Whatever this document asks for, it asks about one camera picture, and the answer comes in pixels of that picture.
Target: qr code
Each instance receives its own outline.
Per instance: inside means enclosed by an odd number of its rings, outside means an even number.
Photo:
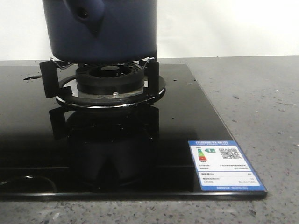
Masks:
[[[223,159],[241,159],[239,152],[235,148],[220,148]]]

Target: gas stove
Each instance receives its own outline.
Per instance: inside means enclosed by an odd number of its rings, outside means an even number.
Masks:
[[[234,138],[186,65],[161,64],[156,81],[142,78],[134,90],[82,93],[76,75],[100,70],[121,77],[126,67],[138,73],[142,64],[56,70],[56,63],[0,68],[1,200],[266,196],[266,189],[204,189],[189,141]],[[157,71],[151,63],[146,66]]]

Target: white wall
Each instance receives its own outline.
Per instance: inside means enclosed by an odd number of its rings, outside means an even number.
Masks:
[[[158,0],[158,57],[299,55],[298,0]],[[51,56],[41,0],[1,0],[0,60]]]

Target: gas burner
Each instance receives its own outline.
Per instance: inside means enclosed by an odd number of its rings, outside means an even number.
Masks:
[[[114,108],[153,103],[165,93],[159,62],[150,58],[138,63],[80,65],[76,75],[58,82],[57,68],[70,64],[54,61],[40,64],[47,98],[74,108]]]

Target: burner ring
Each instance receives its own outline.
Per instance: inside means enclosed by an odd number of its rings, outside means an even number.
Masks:
[[[131,105],[137,105],[141,103],[154,103],[159,100],[165,94],[165,80],[159,77],[159,93],[157,96],[151,96],[144,92],[145,87],[141,90],[137,90],[134,93],[125,94],[122,98],[112,98],[111,96],[105,95],[93,95],[91,98],[90,94],[84,94],[83,96],[77,96],[78,89],[76,86],[70,84],[75,82],[75,76],[66,78],[60,81],[60,87],[70,86],[72,89],[71,94],[56,96],[56,100],[60,105],[65,105],[73,109],[76,108],[116,108],[125,107]]]
[[[122,94],[143,87],[144,71],[134,63],[85,65],[76,70],[76,80],[77,88],[88,94]]]

